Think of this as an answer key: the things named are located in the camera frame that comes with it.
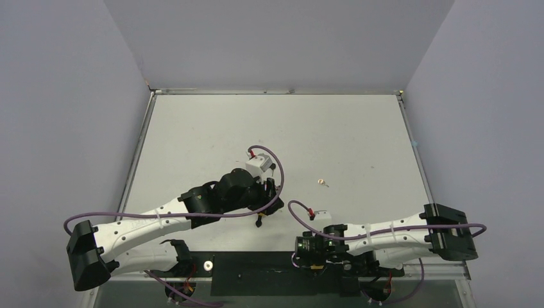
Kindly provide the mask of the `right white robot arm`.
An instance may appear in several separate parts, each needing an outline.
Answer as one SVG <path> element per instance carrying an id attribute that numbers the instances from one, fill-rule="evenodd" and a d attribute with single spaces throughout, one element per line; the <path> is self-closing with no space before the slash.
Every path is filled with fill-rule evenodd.
<path id="1" fill-rule="evenodd" d="M 332 224 L 318 230 L 295 218 L 305 231 L 295 240 L 291 260 L 297 268 L 320 271 L 342 266 L 357 274 L 402 269 L 404 263 L 438 256 L 461 262 L 478 258 L 474 239 L 486 231 L 469 223 L 463 211 L 438 203 L 406 218 L 366 224 Z"/>

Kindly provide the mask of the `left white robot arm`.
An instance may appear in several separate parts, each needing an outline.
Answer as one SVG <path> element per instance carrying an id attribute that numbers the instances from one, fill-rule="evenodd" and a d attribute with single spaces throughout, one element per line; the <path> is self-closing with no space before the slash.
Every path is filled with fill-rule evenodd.
<path id="1" fill-rule="evenodd" d="M 285 180 L 275 183 L 263 180 L 241 168 L 233 169 L 218 181 L 193 187 L 144 214 L 121 213 L 120 221 L 93 224 L 89 213 L 69 232 L 67 256 L 75 291 L 98 287 L 114 275 L 140 270 L 171 271 L 176 276 L 187 274 L 191 258 L 181 248 L 181 240 L 151 253 L 138 247 L 174 232 L 215 223 L 222 218 L 266 215 L 283 206 L 280 198 Z"/>

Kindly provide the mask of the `yellow padlock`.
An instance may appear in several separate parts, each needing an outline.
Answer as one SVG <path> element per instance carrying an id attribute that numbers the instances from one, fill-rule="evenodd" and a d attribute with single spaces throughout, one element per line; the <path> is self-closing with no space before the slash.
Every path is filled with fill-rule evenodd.
<path id="1" fill-rule="evenodd" d="M 255 226 L 256 226 L 257 228 L 260 228 L 260 227 L 262 226 L 262 224 L 263 224 L 262 220 L 264 219 L 264 217 L 266 217 L 266 215 L 263 214 L 263 213 L 259 213 L 259 214 L 257 215 L 257 220 L 256 220 L 256 222 L 255 222 Z"/>

